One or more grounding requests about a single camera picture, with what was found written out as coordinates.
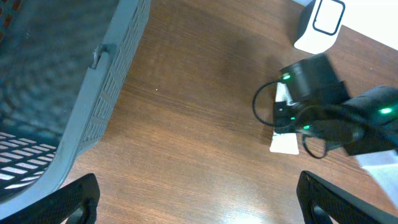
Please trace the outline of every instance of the wood grain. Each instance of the wood grain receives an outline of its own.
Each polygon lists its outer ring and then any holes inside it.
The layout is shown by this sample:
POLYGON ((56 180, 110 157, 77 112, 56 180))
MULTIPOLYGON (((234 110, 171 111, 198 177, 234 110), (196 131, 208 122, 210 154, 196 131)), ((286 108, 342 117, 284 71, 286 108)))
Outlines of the wood grain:
MULTIPOLYGON (((309 170, 394 215, 355 160, 269 152, 272 128, 251 98, 310 56, 291 44, 302 6, 290 0, 154 0, 104 138, 69 183, 99 181, 98 223, 303 223, 295 188, 309 170)), ((352 95, 397 86, 398 52, 342 27, 328 54, 352 95)), ((275 89, 261 99, 271 115, 275 89)), ((321 141, 309 146, 321 150, 321 141)))

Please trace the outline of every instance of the brown wood surface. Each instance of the brown wood surface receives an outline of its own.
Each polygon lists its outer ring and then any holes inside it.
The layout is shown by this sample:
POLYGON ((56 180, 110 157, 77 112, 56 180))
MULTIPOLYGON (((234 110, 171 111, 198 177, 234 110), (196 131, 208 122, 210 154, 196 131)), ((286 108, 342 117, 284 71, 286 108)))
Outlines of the brown wood surface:
MULTIPOLYGON (((97 176, 98 223, 303 223, 302 170, 398 215, 342 149, 322 160, 301 146, 297 156, 269 151, 272 128, 254 118, 251 99, 310 56, 290 42, 302 9, 291 0, 153 0, 106 134, 66 181, 97 176)), ((352 95, 398 84, 398 52, 349 28, 328 54, 352 95)), ((262 95, 265 118, 274 92, 262 95)))

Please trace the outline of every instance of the white wall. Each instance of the white wall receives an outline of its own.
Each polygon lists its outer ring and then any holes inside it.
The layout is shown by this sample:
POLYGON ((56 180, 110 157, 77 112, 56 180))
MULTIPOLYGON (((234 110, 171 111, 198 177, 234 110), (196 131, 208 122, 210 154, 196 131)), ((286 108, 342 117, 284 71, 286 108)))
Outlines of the white wall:
MULTIPOLYGON (((306 6, 311 0, 293 0, 306 6)), ((342 0, 343 25, 398 50, 398 0, 342 0)))

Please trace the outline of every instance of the green light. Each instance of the green light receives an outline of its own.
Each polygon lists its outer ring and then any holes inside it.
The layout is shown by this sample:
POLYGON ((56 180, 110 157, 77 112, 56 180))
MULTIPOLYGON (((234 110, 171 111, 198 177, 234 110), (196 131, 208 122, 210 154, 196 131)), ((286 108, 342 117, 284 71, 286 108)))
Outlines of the green light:
POLYGON ((283 80, 288 80, 288 79, 290 79, 291 78, 291 76, 288 74, 288 73, 286 73, 284 76, 283 76, 283 80))
POLYGON ((392 108, 383 108, 379 110, 380 114, 389 114, 392 112, 392 108))

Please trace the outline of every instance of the gray plastic basket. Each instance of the gray plastic basket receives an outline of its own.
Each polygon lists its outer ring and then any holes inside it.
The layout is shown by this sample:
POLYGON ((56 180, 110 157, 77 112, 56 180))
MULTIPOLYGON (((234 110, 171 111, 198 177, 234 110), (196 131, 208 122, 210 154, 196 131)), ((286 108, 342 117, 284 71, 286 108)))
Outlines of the gray plastic basket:
POLYGON ((0 0, 0 219, 57 190, 101 139, 149 8, 0 0))

